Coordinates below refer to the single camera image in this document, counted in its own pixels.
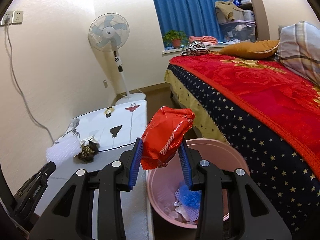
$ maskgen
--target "star pattern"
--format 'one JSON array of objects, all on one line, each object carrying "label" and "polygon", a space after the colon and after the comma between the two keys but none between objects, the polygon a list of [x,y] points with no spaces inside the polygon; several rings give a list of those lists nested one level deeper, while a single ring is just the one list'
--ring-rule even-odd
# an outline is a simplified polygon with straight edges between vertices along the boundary
[{"label": "star pattern", "polygon": [[195,75],[175,65],[169,65],[168,69],[208,112],[227,143],[244,157],[251,178],[290,231],[302,228],[308,216],[320,209],[320,182],[300,154],[274,131]]}]

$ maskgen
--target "fan base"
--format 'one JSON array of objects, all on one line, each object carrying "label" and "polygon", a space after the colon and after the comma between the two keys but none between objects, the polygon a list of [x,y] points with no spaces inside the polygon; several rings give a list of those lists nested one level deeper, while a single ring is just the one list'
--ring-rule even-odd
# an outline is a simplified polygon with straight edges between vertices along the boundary
[{"label": "fan base", "polygon": [[146,95],[143,93],[134,93],[130,94],[130,98],[127,96],[124,96],[123,98],[120,98],[117,102],[116,105],[124,104],[124,103],[129,103],[133,101],[139,101],[139,100],[144,100],[146,99]]}]

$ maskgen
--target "red plastic bag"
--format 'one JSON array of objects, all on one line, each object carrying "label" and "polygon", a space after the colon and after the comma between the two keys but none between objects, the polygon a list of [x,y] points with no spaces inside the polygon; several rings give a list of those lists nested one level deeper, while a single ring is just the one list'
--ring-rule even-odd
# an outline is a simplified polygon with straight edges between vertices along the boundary
[{"label": "red plastic bag", "polygon": [[195,114],[191,109],[161,107],[142,135],[144,170],[167,166],[179,148],[184,134],[192,127]]}]

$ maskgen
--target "yellow bed skirt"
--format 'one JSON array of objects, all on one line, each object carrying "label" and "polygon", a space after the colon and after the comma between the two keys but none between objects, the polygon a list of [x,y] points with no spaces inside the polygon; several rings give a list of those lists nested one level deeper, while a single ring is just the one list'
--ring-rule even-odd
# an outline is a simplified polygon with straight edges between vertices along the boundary
[{"label": "yellow bed skirt", "polygon": [[166,70],[164,80],[172,87],[173,92],[177,95],[178,101],[187,108],[190,108],[196,115],[193,126],[198,128],[203,138],[210,138],[227,143],[228,141],[220,132],[215,122],[209,116],[207,111],[199,101],[184,87],[171,70]]}]

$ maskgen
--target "window sill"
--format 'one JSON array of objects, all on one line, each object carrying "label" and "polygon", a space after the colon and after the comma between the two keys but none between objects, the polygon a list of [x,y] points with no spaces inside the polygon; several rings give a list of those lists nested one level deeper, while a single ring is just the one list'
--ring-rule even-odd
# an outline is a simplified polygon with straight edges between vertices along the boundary
[{"label": "window sill", "polygon": [[[215,50],[215,49],[219,49],[219,48],[224,48],[226,46],[228,46],[228,45],[226,45],[226,44],[218,44],[218,45],[208,45],[207,47],[209,48],[209,50]],[[180,51],[183,51],[183,49],[184,48],[163,50],[162,51],[162,55],[163,54],[168,54],[168,53],[180,52]]]}]

